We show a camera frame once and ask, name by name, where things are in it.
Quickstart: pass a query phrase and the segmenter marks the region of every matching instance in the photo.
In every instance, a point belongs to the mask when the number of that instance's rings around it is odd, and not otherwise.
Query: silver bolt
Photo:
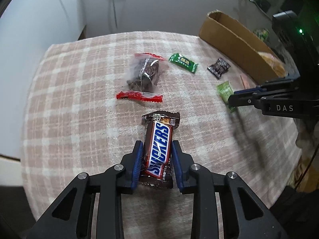
[[[237,178],[237,173],[235,173],[235,172],[229,172],[229,173],[227,173],[227,175],[231,179],[236,179]]]
[[[199,170],[200,169],[200,165],[199,164],[192,164],[191,165],[191,168],[195,171]]]
[[[80,180],[83,180],[83,179],[85,179],[86,177],[87,177],[87,173],[85,173],[85,172],[81,172],[81,173],[78,174],[78,178],[79,178]]]
[[[116,171],[120,171],[120,170],[122,170],[123,168],[124,168],[124,166],[121,165],[121,164],[117,164],[117,165],[114,166],[114,169],[115,169]]]

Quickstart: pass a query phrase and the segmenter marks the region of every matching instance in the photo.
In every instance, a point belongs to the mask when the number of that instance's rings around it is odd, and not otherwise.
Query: cardboard box
[[[257,53],[274,52],[237,20],[221,11],[207,15],[199,37],[224,53],[258,84],[277,78],[271,66]]]

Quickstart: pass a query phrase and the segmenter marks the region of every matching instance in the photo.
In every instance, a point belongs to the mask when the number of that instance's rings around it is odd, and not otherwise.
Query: tablecloth
[[[135,52],[179,52],[199,65],[193,74],[169,64],[158,82],[163,103],[116,100]],[[217,80],[207,67],[220,56],[231,68]],[[130,153],[144,140],[141,116],[155,110],[180,112],[173,139],[182,150],[213,172],[237,172],[270,207],[299,159],[297,130],[292,119],[252,106],[230,113],[216,85],[229,80],[243,89],[240,74],[196,36],[132,32],[52,45],[32,81],[22,131],[22,177],[36,219],[79,172],[104,172]],[[190,236],[192,195],[181,195],[176,183],[160,191],[140,185],[122,197],[122,208],[126,238]]]

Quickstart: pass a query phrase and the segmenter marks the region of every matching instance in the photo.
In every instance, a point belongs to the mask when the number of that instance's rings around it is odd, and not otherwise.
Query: pink and white checkered cloth
[[[179,52],[199,66],[192,74],[169,65],[158,82],[162,104],[116,100],[135,52],[165,58]],[[217,80],[207,67],[220,56],[231,68]],[[79,172],[93,175],[119,163],[144,140],[141,116],[155,110],[179,111],[173,139],[183,151],[211,171],[237,172],[270,207],[299,159],[297,130],[292,119],[264,116],[254,107],[229,113],[216,85],[229,80],[234,90],[243,89],[240,74],[196,36],[132,32],[52,45],[31,84],[23,128],[22,175],[35,217]],[[139,186],[122,197],[122,208],[126,238],[190,236],[192,196],[181,195],[176,184],[172,190]]]

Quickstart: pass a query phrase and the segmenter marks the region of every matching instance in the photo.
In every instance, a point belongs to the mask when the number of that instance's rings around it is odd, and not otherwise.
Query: wire
[[[318,143],[318,145],[317,145],[317,148],[315,149],[315,152],[314,152],[312,158],[310,159],[310,162],[309,162],[308,165],[307,165],[307,168],[305,169],[305,171],[303,172],[303,174],[302,174],[302,175],[300,176],[300,178],[298,179],[298,183],[297,183],[297,185],[295,186],[295,190],[297,190],[297,188],[299,187],[299,185],[300,185],[302,179],[305,177],[307,171],[309,170],[309,168],[310,168],[310,166],[311,166],[313,160],[315,159],[315,156],[317,155],[318,149],[319,149],[319,143]]]

